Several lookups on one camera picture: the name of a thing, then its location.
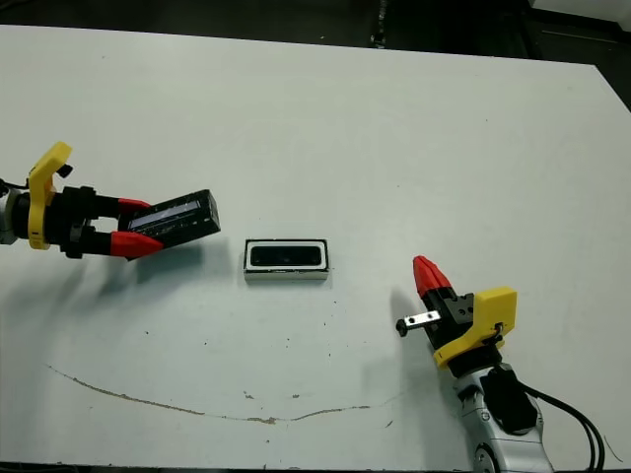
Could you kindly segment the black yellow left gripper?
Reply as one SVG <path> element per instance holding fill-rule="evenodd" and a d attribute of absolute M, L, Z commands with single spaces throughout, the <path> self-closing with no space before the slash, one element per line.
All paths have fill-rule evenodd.
<path fill-rule="evenodd" d="M 31 248 L 46 250 L 59 246 L 70 258 L 84 254 L 137 259 L 161 251 L 164 244 L 133 232 L 101 233 L 91 225 L 98 217 L 118 218 L 149 208 L 141 200 L 96 196 L 89 186 L 66 186 L 58 192 L 53 177 L 72 171 L 67 161 L 72 148 L 55 143 L 32 167 L 28 176 L 30 207 L 28 240 Z"/>

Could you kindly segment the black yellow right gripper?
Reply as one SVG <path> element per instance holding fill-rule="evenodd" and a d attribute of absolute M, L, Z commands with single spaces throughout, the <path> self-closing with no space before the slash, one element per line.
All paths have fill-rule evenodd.
<path fill-rule="evenodd" d="M 438 265 L 423 255 L 413 258 L 413 275 L 427 310 L 399 319 L 395 329 L 400 336 L 424 329 L 440 369 L 481 370 L 502 361 L 499 348 L 516 324 L 515 290 L 502 287 L 459 296 Z"/>

